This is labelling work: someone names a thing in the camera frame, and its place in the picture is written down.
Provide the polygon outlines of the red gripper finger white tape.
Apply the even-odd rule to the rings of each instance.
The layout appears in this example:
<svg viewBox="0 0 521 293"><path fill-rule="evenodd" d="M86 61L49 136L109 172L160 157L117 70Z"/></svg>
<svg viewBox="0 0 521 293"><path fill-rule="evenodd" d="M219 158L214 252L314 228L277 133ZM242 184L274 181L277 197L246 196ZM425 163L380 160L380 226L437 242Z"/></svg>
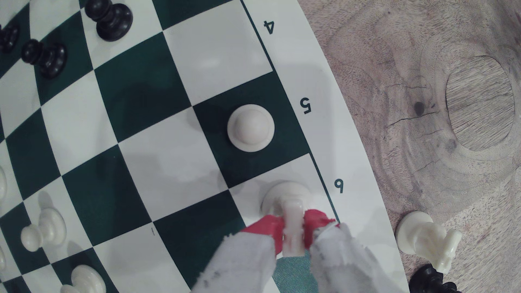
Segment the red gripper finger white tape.
<svg viewBox="0 0 521 293"><path fill-rule="evenodd" d="M322 211L304 213L304 245L319 292L402 292L348 225Z"/></svg>
<svg viewBox="0 0 521 293"><path fill-rule="evenodd" d="M225 236L192 292L263 292L282 251L284 220L266 215Z"/></svg>

